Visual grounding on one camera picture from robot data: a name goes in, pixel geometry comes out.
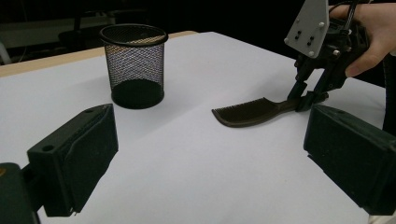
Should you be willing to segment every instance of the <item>white table surface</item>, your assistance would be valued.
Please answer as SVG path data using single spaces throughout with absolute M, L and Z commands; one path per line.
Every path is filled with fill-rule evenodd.
M 119 152 L 80 214 L 43 224 L 363 224 L 368 214 L 307 157 L 309 111 L 229 128 L 211 109 L 284 101 L 294 60 L 217 33 L 169 39 L 165 97 L 143 110 L 114 105 Z M 321 71 L 308 79 L 312 90 Z M 378 128 L 385 90 L 354 78 L 323 104 Z M 112 103 L 105 56 L 0 78 L 0 162 L 79 112 Z

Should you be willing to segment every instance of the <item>black mesh pencil cup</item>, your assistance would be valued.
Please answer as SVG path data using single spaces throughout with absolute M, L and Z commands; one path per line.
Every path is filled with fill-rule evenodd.
M 163 100 L 163 54 L 168 34 L 144 24 L 115 24 L 100 31 L 111 98 L 119 106 L 144 109 Z

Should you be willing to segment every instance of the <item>finger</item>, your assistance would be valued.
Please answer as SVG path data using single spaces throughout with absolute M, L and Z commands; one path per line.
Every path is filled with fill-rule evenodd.
M 349 9 L 349 6 L 345 6 L 345 5 L 341 5 L 339 7 L 336 7 L 329 14 L 329 17 L 337 18 L 337 19 L 344 19 L 344 18 L 347 17 L 348 9 Z
M 387 51 L 381 48 L 381 46 L 373 44 L 357 60 L 346 68 L 346 76 L 355 77 L 374 68 L 382 62 L 387 54 Z

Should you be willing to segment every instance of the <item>metal bracket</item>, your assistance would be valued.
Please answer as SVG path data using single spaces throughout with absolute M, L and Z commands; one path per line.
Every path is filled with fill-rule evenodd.
M 328 0 L 305 0 L 285 43 L 310 58 L 317 58 L 329 29 Z

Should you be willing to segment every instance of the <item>screw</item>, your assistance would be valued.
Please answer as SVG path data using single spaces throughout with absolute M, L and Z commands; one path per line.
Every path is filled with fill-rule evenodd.
M 332 52 L 332 55 L 334 55 L 334 56 L 339 56 L 340 53 L 341 53 L 340 50 L 335 49 L 335 50 Z
M 0 168 L 0 176 L 4 175 L 6 173 L 5 168 Z

